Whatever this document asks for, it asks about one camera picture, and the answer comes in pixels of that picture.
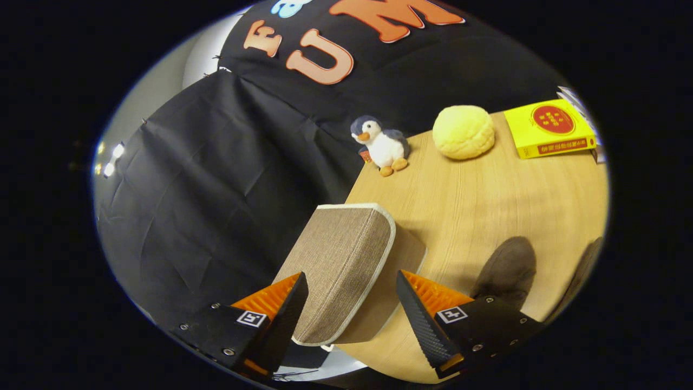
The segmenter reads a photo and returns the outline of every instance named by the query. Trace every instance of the ceiling light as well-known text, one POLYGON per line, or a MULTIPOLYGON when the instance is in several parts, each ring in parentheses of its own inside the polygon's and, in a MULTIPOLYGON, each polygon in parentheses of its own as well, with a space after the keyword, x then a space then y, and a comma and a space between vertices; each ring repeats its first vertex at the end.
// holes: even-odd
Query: ceiling light
POLYGON ((113 174, 113 172, 116 170, 116 166, 113 165, 111 162, 106 164, 106 167, 103 169, 103 175, 108 177, 113 174))
POLYGON ((124 152, 125 152, 125 147, 124 147, 123 143, 121 142, 120 144, 118 144, 118 146, 115 147, 115 149, 113 149, 113 156, 115 158, 120 158, 124 152))

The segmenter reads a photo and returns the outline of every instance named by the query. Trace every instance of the yellow bread bun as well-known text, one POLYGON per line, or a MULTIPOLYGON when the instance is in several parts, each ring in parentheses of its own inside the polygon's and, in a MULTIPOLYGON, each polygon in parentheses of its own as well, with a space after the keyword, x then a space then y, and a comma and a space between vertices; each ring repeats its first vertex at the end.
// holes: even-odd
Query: yellow bread bun
POLYGON ((444 108, 433 123, 432 135, 436 148, 455 160, 477 157, 495 143, 491 115, 476 105, 444 108))

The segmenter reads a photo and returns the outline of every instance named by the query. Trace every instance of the small red tag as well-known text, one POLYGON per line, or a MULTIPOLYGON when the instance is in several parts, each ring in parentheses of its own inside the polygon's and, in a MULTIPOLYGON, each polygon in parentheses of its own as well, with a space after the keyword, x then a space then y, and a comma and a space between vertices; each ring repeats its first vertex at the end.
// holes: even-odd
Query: small red tag
POLYGON ((369 153, 368 151, 363 151, 359 154, 361 155, 361 158, 363 158, 363 160, 365 162, 373 162, 373 160, 371 159, 371 153, 369 153))

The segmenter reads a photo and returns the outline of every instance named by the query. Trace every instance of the wooden table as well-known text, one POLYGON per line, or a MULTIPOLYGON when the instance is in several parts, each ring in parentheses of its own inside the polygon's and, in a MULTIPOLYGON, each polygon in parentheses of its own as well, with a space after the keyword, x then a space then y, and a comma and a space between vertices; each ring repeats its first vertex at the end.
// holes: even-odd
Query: wooden table
MULTIPOLYGON (((560 301, 585 247, 604 234, 605 164, 589 151, 521 160, 502 112, 491 115, 495 145, 472 160, 445 158, 431 132, 409 138, 410 165, 383 178, 366 164, 346 203, 375 202, 428 247, 419 275, 469 294, 492 252, 527 237, 537 272, 523 312, 543 321, 560 301)), ((340 344, 374 370, 401 380, 441 382, 421 352, 401 305, 374 339, 340 344)))

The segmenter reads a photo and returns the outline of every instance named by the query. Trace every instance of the yellow box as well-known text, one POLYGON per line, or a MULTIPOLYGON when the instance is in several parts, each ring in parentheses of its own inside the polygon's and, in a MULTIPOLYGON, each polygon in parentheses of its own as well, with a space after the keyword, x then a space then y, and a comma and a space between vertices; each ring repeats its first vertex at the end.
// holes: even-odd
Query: yellow box
POLYGON ((504 114, 522 159, 597 147, 590 126, 564 99, 524 105, 504 114))

